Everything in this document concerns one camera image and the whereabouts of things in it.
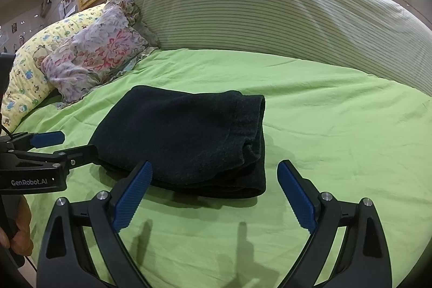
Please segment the person's left hand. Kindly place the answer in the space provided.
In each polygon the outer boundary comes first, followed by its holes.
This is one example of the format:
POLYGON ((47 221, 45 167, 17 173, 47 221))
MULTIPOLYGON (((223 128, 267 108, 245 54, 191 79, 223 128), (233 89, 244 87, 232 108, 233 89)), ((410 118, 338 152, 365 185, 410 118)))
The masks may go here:
POLYGON ((6 214, 15 221, 18 231, 9 239, 1 229, 1 245, 5 249, 12 249, 18 255, 31 256, 34 248, 30 234, 32 214, 26 198, 23 195, 2 195, 2 200, 6 206, 6 214))

